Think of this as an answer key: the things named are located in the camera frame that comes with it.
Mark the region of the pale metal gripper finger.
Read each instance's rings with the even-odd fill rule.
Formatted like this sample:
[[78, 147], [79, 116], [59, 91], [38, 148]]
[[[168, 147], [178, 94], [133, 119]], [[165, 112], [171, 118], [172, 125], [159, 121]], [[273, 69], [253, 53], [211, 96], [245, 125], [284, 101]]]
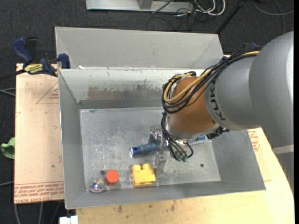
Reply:
[[156, 154], [155, 159], [155, 174], [161, 175], [164, 173], [164, 167], [166, 164], [166, 156], [164, 154]]
[[161, 145], [162, 141], [163, 141], [162, 130], [160, 128], [151, 129], [149, 134], [149, 144]]

